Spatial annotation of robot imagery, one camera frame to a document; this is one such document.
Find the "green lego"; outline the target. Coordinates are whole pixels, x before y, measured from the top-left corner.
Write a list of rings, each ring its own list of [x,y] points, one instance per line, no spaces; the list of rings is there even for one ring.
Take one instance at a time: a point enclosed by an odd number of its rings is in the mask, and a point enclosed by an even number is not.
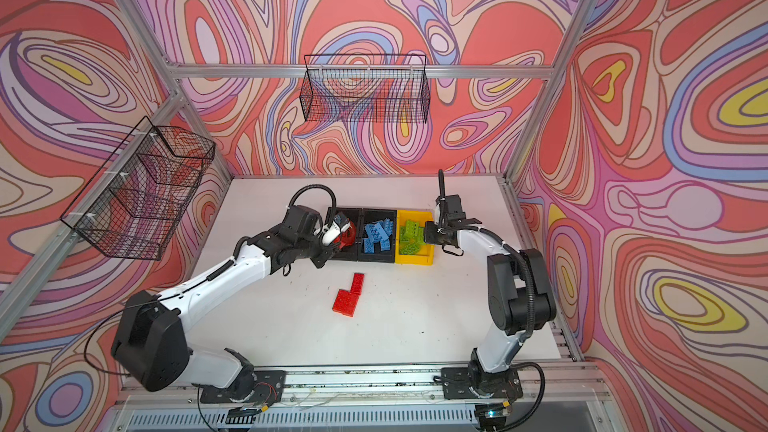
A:
[[[414,220],[407,220],[400,228],[400,246],[401,255],[418,255],[425,245],[424,229]]]

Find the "red arch lego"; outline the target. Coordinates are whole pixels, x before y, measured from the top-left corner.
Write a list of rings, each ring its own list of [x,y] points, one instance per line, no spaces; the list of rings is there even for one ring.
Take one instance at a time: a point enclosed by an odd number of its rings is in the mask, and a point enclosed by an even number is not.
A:
[[[357,230],[354,222],[346,215],[339,213],[334,218],[334,223],[338,225],[340,229],[340,235],[338,237],[338,242],[340,243],[339,249],[344,250],[353,247],[357,240]]]

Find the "blue lego top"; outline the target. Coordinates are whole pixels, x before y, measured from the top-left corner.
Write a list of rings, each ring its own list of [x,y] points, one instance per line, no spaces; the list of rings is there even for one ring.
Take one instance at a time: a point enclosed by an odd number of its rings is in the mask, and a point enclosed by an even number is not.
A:
[[[366,254],[390,252],[393,228],[393,222],[389,218],[366,223],[363,252]]]

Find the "red lego plate cluster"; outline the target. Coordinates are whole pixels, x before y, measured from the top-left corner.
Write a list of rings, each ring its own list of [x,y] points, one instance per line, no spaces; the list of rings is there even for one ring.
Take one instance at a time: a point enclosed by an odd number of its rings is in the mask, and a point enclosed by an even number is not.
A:
[[[360,295],[349,290],[340,289],[337,292],[332,311],[345,317],[353,317]]]

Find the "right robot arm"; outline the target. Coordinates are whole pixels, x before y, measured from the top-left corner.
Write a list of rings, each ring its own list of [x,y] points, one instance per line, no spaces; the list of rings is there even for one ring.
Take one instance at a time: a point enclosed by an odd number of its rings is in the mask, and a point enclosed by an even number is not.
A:
[[[473,349],[464,386],[491,397],[512,378],[513,360],[533,333],[557,315],[543,255],[518,250],[466,215],[457,194],[436,198],[437,219],[425,225],[424,240],[455,256],[469,252],[486,265],[487,303],[493,326]]]

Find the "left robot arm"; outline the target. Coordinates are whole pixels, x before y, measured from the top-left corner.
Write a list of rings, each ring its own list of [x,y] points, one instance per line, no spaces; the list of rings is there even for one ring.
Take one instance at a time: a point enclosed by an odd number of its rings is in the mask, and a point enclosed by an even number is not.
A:
[[[300,259],[321,268],[339,250],[349,219],[336,209],[328,216],[309,207],[290,206],[281,223],[242,237],[233,254],[207,272],[175,287],[130,297],[111,346],[112,357],[145,390],[157,392],[189,383],[230,402],[254,395],[254,367],[237,351],[192,345],[188,332],[209,312],[247,286]]]

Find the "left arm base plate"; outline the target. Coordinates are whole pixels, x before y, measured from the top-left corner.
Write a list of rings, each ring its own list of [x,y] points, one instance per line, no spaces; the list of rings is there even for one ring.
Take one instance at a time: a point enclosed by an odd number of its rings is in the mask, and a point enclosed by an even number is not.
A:
[[[203,404],[274,404],[282,399],[286,377],[284,370],[256,370],[236,379],[226,389],[203,386],[200,401]]]

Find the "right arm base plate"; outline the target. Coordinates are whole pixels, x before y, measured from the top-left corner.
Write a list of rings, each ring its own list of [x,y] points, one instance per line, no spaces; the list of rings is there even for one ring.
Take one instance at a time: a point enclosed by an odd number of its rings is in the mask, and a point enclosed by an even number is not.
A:
[[[488,373],[482,369],[445,367],[433,381],[442,387],[447,400],[508,399],[510,402],[523,397],[519,376],[509,369]]]

